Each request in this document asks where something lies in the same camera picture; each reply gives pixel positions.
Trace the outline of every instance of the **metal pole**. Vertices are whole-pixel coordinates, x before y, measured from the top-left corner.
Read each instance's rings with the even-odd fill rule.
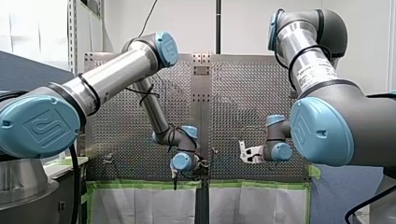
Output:
[[[216,54],[221,54],[221,0],[216,0]]]

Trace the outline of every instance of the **light blue joint cap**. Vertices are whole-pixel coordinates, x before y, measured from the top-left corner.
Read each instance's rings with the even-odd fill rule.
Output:
[[[179,152],[172,159],[172,165],[179,171],[189,171],[192,167],[191,157],[185,152]]]
[[[158,32],[155,34],[155,48],[165,67],[172,67],[177,63],[177,44],[169,33]]]
[[[287,143],[278,143],[271,150],[271,158],[274,161],[289,161],[293,152]]]
[[[181,129],[186,132],[190,137],[197,139],[198,138],[198,129],[194,126],[183,125]]]
[[[297,101],[291,108],[290,126],[294,145],[308,161],[342,166],[352,159],[352,133],[327,102],[315,97]]]
[[[27,96],[0,112],[0,148],[10,156],[47,158],[68,149],[80,127],[78,113],[53,96]]]
[[[282,122],[285,120],[285,116],[283,115],[270,115],[267,117],[266,126],[269,127],[273,124]]]

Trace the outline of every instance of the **robotic arm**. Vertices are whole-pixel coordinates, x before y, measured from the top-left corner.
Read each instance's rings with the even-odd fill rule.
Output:
[[[173,66],[177,58],[177,45],[168,33],[146,35],[129,41],[121,56],[63,85],[50,83],[1,102],[0,153],[38,159],[68,149],[86,118],[102,104],[133,83],[137,91],[150,91],[149,77]],[[177,154],[173,164],[180,171],[193,169],[198,161],[196,130],[190,126],[171,130],[157,98],[142,97],[156,142],[183,148],[185,152]]]
[[[347,49],[347,28],[337,14],[279,10],[272,19],[269,49],[283,57],[299,94],[291,109],[290,136],[308,161],[330,166],[396,165],[396,102],[366,97],[333,68]],[[288,137],[285,125],[289,124],[269,128],[269,137],[279,133]]]

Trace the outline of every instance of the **perforated metal panel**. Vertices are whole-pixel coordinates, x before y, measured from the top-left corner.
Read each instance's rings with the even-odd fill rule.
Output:
[[[115,56],[86,54],[85,67],[92,69]],[[163,69],[152,82],[168,121],[197,126],[205,139],[200,143],[203,154],[217,152],[210,158],[211,178],[304,181],[306,164],[296,151],[288,162],[251,165],[239,159],[239,140],[247,147],[262,145],[265,118],[290,113],[286,71],[269,56],[206,55],[204,63],[203,57],[183,54],[176,66]],[[197,74],[206,67],[207,74]],[[150,142],[152,130],[138,102],[134,92],[123,91],[89,120],[89,179],[170,179],[172,155],[167,147]]]
[[[99,66],[117,54],[86,54],[86,68]],[[152,77],[168,122],[188,124],[191,118],[191,63],[163,69]],[[139,106],[136,93],[123,91],[104,104],[90,119],[86,129],[86,154],[90,161],[89,179],[132,178],[170,180],[171,153],[151,142],[152,129]]]

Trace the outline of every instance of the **metal frame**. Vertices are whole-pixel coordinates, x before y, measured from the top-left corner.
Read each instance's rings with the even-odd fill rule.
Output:
[[[70,72],[75,76],[78,72],[77,1],[68,0],[67,4],[69,65]]]

